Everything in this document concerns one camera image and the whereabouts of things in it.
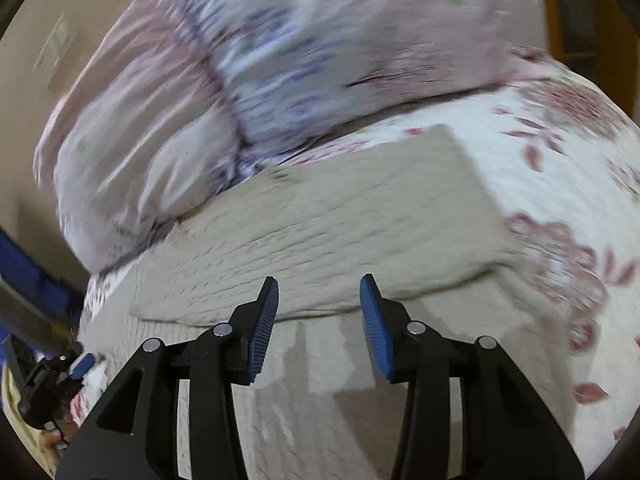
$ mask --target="white floral sheet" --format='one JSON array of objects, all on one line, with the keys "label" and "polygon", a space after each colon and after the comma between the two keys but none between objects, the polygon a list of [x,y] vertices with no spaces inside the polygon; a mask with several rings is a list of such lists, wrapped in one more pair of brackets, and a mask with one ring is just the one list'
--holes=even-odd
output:
[{"label": "white floral sheet", "polygon": [[[590,474],[640,404],[640,130],[592,83],[530,61],[551,65],[554,77],[431,100],[284,164],[451,127],[522,240],[531,281],[566,320],[575,385],[568,437]],[[132,265],[91,278],[83,326]],[[74,400],[78,421],[106,386],[104,371],[93,370]]]}]

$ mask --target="floral pillowcase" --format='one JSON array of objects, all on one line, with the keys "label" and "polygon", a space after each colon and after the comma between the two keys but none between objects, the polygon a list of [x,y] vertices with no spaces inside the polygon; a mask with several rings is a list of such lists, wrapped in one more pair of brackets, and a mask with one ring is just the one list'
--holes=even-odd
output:
[{"label": "floral pillowcase", "polygon": [[261,155],[509,71],[499,0],[171,1]]}]

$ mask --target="blanket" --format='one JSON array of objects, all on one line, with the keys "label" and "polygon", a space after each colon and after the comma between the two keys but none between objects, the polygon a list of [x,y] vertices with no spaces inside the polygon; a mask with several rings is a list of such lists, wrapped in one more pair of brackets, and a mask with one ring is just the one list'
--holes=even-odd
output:
[{"label": "blanket", "polygon": [[[365,272],[445,336],[496,337],[567,427],[563,331],[522,279],[515,243],[473,164],[446,128],[434,128],[268,171],[208,203],[132,269],[83,339],[113,377],[146,338],[194,338],[273,275],[279,322],[263,372],[251,388],[234,389],[249,476],[385,478],[406,394],[373,372],[356,310]],[[185,476],[187,398],[185,386]],[[452,409],[458,427],[461,416]],[[454,456],[453,471],[459,463]]]}]

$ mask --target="pillow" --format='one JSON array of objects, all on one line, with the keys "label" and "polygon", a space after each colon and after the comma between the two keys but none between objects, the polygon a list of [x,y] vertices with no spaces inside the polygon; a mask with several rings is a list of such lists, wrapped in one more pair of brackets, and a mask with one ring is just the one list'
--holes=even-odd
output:
[{"label": "pillow", "polygon": [[225,189],[238,126],[197,46],[161,2],[135,0],[56,106],[34,156],[60,227],[99,272]]},{"label": "pillow", "polygon": [[497,0],[168,1],[264,155],[381,108],[495,82],[506,62]]}]

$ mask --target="bedding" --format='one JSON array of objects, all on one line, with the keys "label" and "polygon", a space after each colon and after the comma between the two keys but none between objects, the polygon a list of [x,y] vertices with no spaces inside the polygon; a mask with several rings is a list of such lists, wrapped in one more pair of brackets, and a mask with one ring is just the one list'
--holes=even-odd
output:
[{"label": "bedding", "polygon": [[90,272],[228,186],[240,139],[195,43],[170,10],[134,0],[56,106],[36,148],[39,187]]},{"label": "bedding", "polygon": [[[400,142],[425,135],[435,124],[446,124],[453,131],[520,241],[518,257],[530,270],[530,284],[562,318],[568,357],[556,377],[569,385],[572,397],[564,430],[590,474],[622,436],[640,404],[640,237],[636,227],[640,131],[591,82],[537,51],[523,50],[520,55],[530,64],[545,66],[552,77],[403,105],[370,124],[357,121],[346,126],[337,133],[346,135],[284,164],[310,164]],[[108,309],[118,309],[119,283],[136,268],[133,262],[91,278],[81,338],[105,298],[112,298]],[[530,317],[505,315],[504,298],[495,289],[484,291],[489,292],[495,294],[495,309],[476,319],[472,330],[447,323],[450,313],[439,310],[438,301],[408,306],[444,335],[472,340],[491,333],[508,351],[517,354],[523,348],[533,360],[537,356],[540,364],[548,364],[535,342]],[[159,325],[150,323],[143,333],[128,336],[142,340]],[[292,320],[276,323],[276,328],[255,397],[249,400],[240,394],[237,405],[239,424],[254,428],[255,433],[255,439],[244,446],[247,462],[273,472],[274,478],[280,470],[326,478],[329,473],[346,474],[353,459],[370,473],[368,478],[384,478],[397,433],[378,428],[398,428],[404,397],[398,389],[373,379],[370,369],[366,378],[360,377],[370,361],[360,340],[353,339],[362,333],[357,314]],[[192,338],[197,333],[197,328],[181,326],[175,328],[174,336]],[[327,347],[324,339],[329,335],[336,339]],[[335,367],[340,362],[345,365]],[[98,381],[88,383],[74,401],[78,419],[93,405],[86,396],[98,397],[114,372],[106,365],[96,370]],[[352,384],[368,386],[352,388]],[[334,420],[335,410],[343,413],[341,422],[322,424],[322,420]],[[315,413],[313,420],[318,424],[310,425],[305,413]],[[183,473],[188,471],[185,431],[182,426]],[[304,462],[296,458],[301,449],[306,450]],[[354,451],[346,455],[343,449]]]},{"label": "bedding", "polygon": [[502,0],[165,1],[207,45],[262,155],[400,102],[495,82],[508,62]]},{"label": "bedding", "polygon": [[78,260],[115,267],[338,124],[547,75],[506,43],[505,3],[135,0],[53,111],[36,181]]},{"label": "bedding", "polygon": [[[475,220],[473,229],[465,221],[470,216]],[[438,305],[449,327],[477,330],[478,319],[492,311],[503,318],[526,319],[530,340],[521,341],[514,358],[544,392],[556,417],[566,420],[563,405],[568,389],[558,388],[562,381],[554,380],[566,354],[558,337],[562,332],[556,330],[558,316],[523,281],[526,266],[514,261],[515,248],[514,237],[468,156],[447,128],[432,128],[406,142],[304,168],[263,172],[204,205],[159,244],[157,257],[142,258],[120,285],[117,300],[112,298],[110,303],[117,301],[118,306],[98,314],[84,341],[88,350],[105,356],[108,370],[118,370],[149,330],[167,342],[181,340],[192,324],[204,330],[227,318],[229,304],[253,299],[255,285],[272,274],[280,280],[281,301],[272,344],[289,350],[281,346],[297,330],[289,320],[329,314],[353,319],[359,278],[370,270],[385,295],[422,301],[430,308]],[[159,301],[161,308],[156,307]],[[416,310],[420,319],[427,314]],[[319,335],[327,346],[341,348],[344,338],[358,353],[367,349],[361,323]],[[318,350],[307,349],[310,368],[318,361],[336,371],[353,369],[358,363],[350,352]],[[358,370],[349,390],[370,388],[371,371],[370,364]],[[281,378],[266,375],[262,393]],[[297,389],[291,385],[293,396]],[[236,399],[252,410],[256,393],[244,389]],[[304,404],[292,409],[278,396],[264,401],[281,406],[286,418],[319,420],[306,412]],[[334,409],[325,410],[322,423],[340,428],[344,415],[335,409],[338,405],[330,400],[325,404]],[[312,431],[314,423],[307,425]],[[246,447],[270,454],[251,427],[244,426],[241,433]],[[358,456],[368,441],[347,438],[342,443],[352,478],[378,473]],[[322,438],[318,445],[325,445]],[[299,442],[287,448],[309,468],[305,478],[322,478],[323,460],[312,465],[310,450]],[[392,453],[386,455],[390,466]],[[257,462],[247,465],[252,477],[262,469]],[[282,468],[288,470],[288,464]],[[381,473],[388,476],[389,471]],[[271,469],[268,475],[282,476]]]}]

